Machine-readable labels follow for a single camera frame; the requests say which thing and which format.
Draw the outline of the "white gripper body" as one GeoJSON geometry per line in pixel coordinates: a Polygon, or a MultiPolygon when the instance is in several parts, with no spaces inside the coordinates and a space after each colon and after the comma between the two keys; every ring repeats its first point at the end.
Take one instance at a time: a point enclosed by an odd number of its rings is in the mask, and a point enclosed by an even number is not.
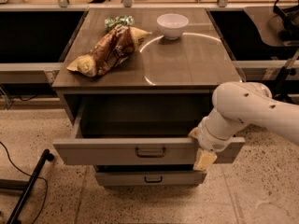
{"type": "Polygon", "coordinates": [[[202,121],[197,126],[198,134],[197,141],[200,148],[211,151],[211,152],[222,152],[225,150],[231,143],[234,142],[234,138],[230,136],[228,139],[220,139],[207,128],[207,117],[204,117],[202,121]]]}

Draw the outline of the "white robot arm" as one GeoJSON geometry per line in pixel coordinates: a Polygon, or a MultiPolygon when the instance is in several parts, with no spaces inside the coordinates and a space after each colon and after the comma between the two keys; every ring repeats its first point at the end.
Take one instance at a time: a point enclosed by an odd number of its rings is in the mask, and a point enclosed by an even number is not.
{"type": "Polygon", "coordinates": [[[262,83],[222,83],[212,94],[212,104],[212,111],[190,132],[199,144],[195,171],[204,171],[219,152],[239,143],[241,140],[235,134],[250,124],[299,145],[299,105],[273,99],[262,83]]]}

